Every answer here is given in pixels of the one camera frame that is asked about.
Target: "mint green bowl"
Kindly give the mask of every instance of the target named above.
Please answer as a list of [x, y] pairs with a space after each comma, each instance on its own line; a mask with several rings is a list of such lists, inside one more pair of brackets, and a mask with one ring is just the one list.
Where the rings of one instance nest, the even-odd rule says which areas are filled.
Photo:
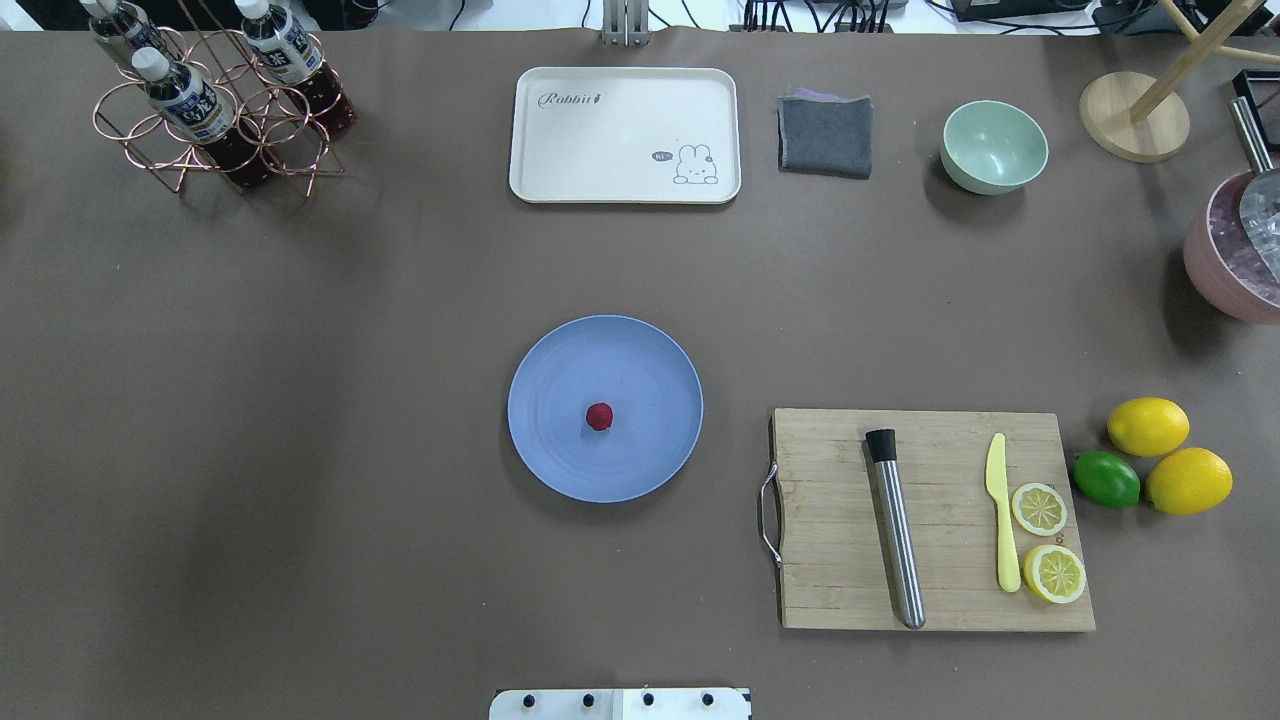
[[1030, 115], [998, 100], [955, 109], [942, 127], [942, 167], [978, 195], [1004, 195], [1036, 179], [1048, 164], [1048, 138]]

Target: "folded napkin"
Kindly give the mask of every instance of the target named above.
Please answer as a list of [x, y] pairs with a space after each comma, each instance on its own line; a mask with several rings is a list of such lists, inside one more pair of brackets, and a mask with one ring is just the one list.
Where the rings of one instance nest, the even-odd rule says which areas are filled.
[[799, 88], [778, 97], [785, 170], [872, 176], [872, 99]]

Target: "blue plate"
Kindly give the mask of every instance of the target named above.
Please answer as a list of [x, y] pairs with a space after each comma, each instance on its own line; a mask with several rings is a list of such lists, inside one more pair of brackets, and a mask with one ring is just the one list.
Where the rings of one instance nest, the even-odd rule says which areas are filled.
[[[586, 409], [613, 407], [593, 430]], [[538, 341], [511, 380], [507, 423], [525, 465], [588, 502], [657, 489], [684, 466], [703, 427], [703, 386], [676, 341], [623, 315], [591, 315]]]

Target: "bowl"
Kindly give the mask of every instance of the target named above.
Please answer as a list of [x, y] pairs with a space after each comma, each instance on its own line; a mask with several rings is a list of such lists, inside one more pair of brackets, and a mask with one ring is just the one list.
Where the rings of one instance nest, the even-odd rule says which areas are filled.
[[1036, 179], [1047, 163], [1044, 131], [1007, 102], [966, 102], [942, 127], [942, 167], [969, 192], [1011, 192]]
[[1248, 323], [1280, 324], [1280, 283], [1240, 224], [1240, 195], [1253, 173], [1228, 178], [1196, 217], [1183, 243], [1192, 284], [1210, 305]]

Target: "stainless steel muddler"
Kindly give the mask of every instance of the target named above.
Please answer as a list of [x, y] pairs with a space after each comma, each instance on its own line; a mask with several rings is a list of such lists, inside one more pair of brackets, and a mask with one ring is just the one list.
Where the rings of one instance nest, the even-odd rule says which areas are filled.
[[906, 503], [902, 502], [902, 480], [897, 475], [897, 445], [893, 430], [884, 428], [867, 433], [867, 447], [876, 464], [879, 479], [881, 511], [888, 521], [890, 559], [893, 562], [899, 618], [913, 630], [924, 626], [924, 600], [920, 580], [915, 574], [915, 552], [911, 550], [911, 529], [906, 524]]

